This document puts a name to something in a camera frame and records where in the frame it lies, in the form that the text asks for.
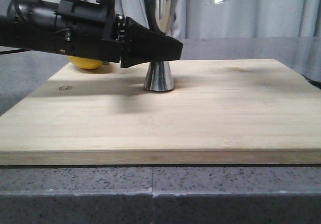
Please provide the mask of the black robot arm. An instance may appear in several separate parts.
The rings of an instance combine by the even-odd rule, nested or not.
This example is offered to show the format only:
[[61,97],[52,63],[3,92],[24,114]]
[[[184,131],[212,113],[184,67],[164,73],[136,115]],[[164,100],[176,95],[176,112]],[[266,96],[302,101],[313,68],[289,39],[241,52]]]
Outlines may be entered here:
[[115,0],[1,0],[1,45],[119,63],[179,60],[183,44],[115,12]]

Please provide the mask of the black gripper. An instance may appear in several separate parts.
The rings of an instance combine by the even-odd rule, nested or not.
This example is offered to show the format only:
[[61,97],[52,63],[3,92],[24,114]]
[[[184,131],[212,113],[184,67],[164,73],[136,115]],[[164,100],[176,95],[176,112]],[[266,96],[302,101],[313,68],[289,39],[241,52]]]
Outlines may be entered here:
[[152,61],[179,60],[183,49],[179,40],[155,33],[130,17],[125,21],[122,44],[117,39],[115,0],[98,0],[97,4],[60,0],[55,29],[62,28],[67,31],[55,40],[57,53],[120,61],[122,68]]

